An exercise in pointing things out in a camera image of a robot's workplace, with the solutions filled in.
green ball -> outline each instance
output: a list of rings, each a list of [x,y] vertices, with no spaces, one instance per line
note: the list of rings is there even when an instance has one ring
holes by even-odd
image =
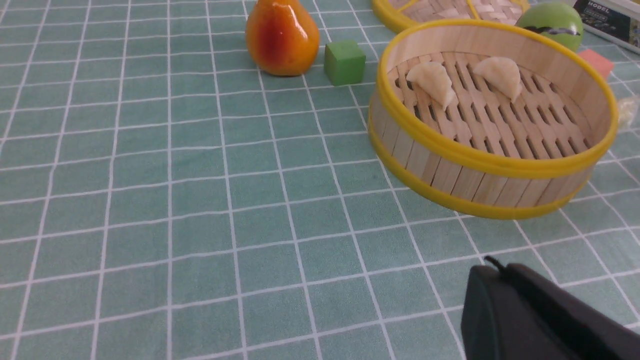
[[[541,34],[577,51],[584,28],[580,14],[566,3],[541,3],[520,16],[516,26]]]

dumpling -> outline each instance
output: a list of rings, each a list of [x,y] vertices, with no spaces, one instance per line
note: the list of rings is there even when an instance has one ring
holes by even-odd
[[[419,63],[409,70],[406,80],[417,83],[433,100],[442,105],[443,109],[446,109],[456,98],[447,69],[441,63],[434,61]]]
[[[489,84],[511,99],[511,102],[522,93],[520,69],[518,64],[509,58],[486,58],[474,67],[474,74],[485,78]]]

green block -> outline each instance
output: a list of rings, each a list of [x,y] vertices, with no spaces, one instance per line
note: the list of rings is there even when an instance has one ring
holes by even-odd
[[[354,40],[331,42],[324,47],[324,73],[334,86],[360,83],[365,59]]]

pink block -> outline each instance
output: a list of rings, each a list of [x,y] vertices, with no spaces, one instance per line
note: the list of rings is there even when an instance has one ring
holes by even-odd
[[[614,64],[611,61],[591,49],[578,53],[578,55],[591,64],[605,79],[609,77],[611,70],[613,70]]]

bamboo steamer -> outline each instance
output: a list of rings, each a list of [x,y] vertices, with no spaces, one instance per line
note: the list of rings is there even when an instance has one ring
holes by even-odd
[[[520,67],[512,104],[473,66],[505,56]],[[446,111],[405,79],[422,61],[447,69],[458,100]],[[486,218],[531,218],[565,205],[613,143],[618,108],[582,58],[515,26],[436,20],[385,49],[369,106],[371,143],[384,165],[422,196]]]
[[[478,19],[515,25],[530,7],[527,0],[372,0],[371,5],[378,19],[396,33],[440,19]]]

